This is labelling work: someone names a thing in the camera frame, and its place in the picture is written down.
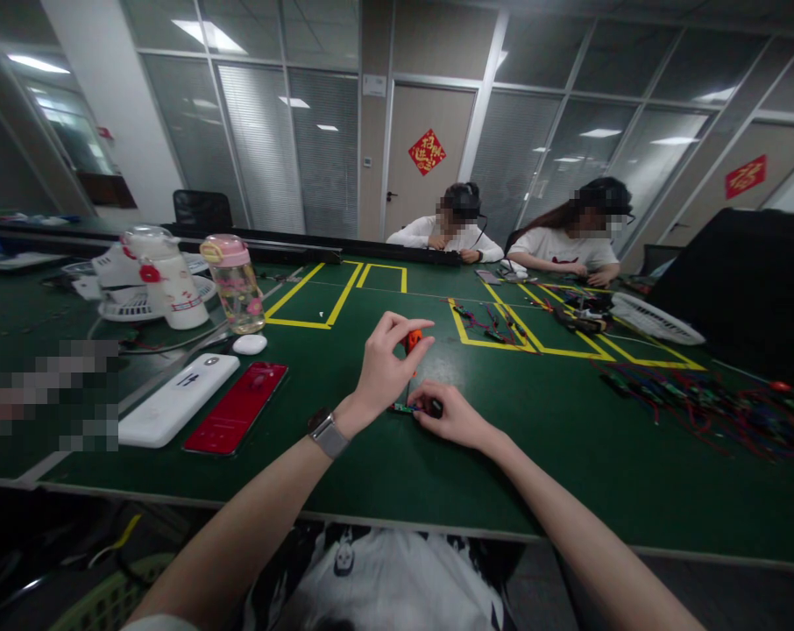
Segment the hand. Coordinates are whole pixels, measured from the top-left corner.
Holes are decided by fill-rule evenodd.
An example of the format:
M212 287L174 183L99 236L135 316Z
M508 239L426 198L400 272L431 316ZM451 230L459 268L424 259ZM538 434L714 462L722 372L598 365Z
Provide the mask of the hand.
M436 250L443 250L450 240L445 237L444 235L437 235L435 237L429 237L427 243L429 244L430 248L435 248Z
M443 405L441 418L432 418L426 412L416 411L415 419L436 436L464 447L481 450L498 431L472 408L458 388L431 379L425 379L408 396L408 405L429 410L433 399L438 399Z
M581 265L580 263L559 263L555 268L555 271L561 273L574 273L578 276L586 276L587 266Z
M356 390L333 413L342 436L351 440L397 401L435 338L423 338L405 359L394 355L394 347L409 331L434 325L430 320L408 320L391 311L383 314L365 342L365 358Z
M596 272L590 274L587 279L587 283L593 287L610 287L611 282L613 282L613 276L608 272Z
M467 248L464 248L458 253L461 254L461 259L465 263L475 263L476 261L479 260L479 253L476 252L475 250L468 250Z

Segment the white thermos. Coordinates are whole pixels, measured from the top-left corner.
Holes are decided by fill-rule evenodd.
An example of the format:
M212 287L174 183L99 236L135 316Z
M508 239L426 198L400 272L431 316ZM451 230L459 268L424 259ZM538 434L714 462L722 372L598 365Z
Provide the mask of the white thermos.
M138 225L126 230L120 240L125 253L140 264L152 309L169 326L194 329L208 321L207 308L178 249L180 239L159 226Z

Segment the water bottle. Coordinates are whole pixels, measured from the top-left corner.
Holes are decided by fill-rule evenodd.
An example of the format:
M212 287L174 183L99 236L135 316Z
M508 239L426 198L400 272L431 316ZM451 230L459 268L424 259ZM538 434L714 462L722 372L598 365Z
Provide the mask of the water bottle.
M125 254L140 264L149 304L169 326L194 329L208 321L207 308L178 249L179 238L159 226L139 225L126 230L120 241Z
M210 265L230 329L238 335L256 333L266 326L263 293L251 267L251 256L236 235L210 235L199 252Z

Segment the green basket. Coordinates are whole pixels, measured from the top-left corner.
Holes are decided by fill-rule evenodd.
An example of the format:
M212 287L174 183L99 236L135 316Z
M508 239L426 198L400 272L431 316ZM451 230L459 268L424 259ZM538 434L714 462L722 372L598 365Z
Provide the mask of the green basket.
M151 555L131 564L131 569L149 583L163 574L175 555ZM117 631L140 604L143 591L122 572L115 572L71 606L49 631Z

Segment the red phone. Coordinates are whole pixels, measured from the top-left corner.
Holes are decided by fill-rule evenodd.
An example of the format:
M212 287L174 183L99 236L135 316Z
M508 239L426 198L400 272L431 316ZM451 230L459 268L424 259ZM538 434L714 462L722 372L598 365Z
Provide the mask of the red phone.
M231 456L272 398L288 366L254 362L184 443L185 451Z

